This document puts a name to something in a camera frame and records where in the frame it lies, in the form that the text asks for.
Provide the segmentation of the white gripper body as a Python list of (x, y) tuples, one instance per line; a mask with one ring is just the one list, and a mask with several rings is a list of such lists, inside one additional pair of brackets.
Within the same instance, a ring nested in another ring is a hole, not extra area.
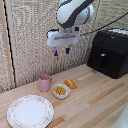
[(79, 41), (79, 37), (78, 31), (64, 33), (61, 33), (59, 30), (49, 31), (47, 33), (47, 45), (49, 47), (57, 47), (75, 44)]

